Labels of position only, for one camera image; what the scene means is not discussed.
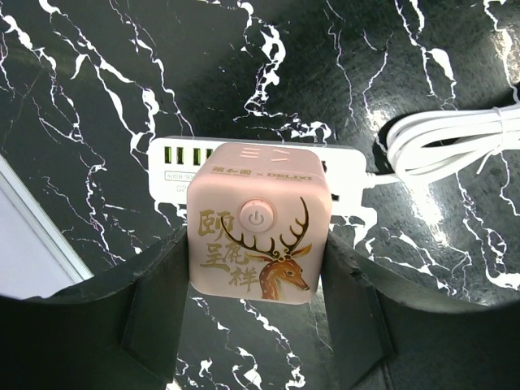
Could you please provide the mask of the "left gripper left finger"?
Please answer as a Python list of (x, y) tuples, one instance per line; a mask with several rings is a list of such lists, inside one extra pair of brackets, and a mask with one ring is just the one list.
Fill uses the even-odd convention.
[(42, 298), (1, 300), (4, 389), (164, 389), (189, 286), (187, 231)]

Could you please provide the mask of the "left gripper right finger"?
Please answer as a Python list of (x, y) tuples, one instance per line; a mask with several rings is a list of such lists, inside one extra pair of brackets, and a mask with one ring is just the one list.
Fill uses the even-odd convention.
[(322, 285), (343, 389), (516, 389), (519, 304), (416, 284), (327, 238)]

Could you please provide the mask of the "beige cube adapter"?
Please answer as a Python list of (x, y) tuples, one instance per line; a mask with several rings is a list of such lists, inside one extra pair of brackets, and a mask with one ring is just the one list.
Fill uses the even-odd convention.
[(211, 296), (305, 304), (318, 289), (331, 216), (313, 152), (222, 144), (188, 186), (191, 285)]

